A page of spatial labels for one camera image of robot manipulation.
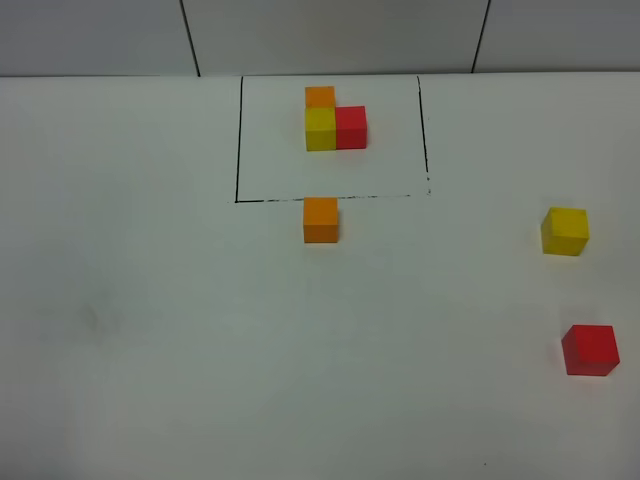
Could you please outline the template orange cube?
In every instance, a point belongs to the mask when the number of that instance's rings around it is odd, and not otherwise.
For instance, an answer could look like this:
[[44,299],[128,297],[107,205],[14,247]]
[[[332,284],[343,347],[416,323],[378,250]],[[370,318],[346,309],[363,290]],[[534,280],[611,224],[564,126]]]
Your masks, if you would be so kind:
[[334,108],[336,95],[334,86],[308,86],[305,88],[307,108]]

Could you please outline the template red cube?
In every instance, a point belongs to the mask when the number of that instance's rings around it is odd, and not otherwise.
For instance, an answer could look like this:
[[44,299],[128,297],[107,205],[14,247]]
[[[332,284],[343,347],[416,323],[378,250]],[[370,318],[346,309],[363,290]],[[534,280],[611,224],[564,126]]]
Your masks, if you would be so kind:
[[365,149],[368,124],[364,106],[338,106],[335,109],[336,149]]

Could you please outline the template yellow cube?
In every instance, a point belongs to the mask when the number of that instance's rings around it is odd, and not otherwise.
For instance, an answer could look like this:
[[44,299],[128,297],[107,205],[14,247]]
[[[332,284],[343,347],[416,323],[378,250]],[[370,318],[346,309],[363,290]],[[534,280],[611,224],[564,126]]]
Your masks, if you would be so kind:
[[334,107],[305,109],[305,142],[308,151],[336,149],[336,114]]

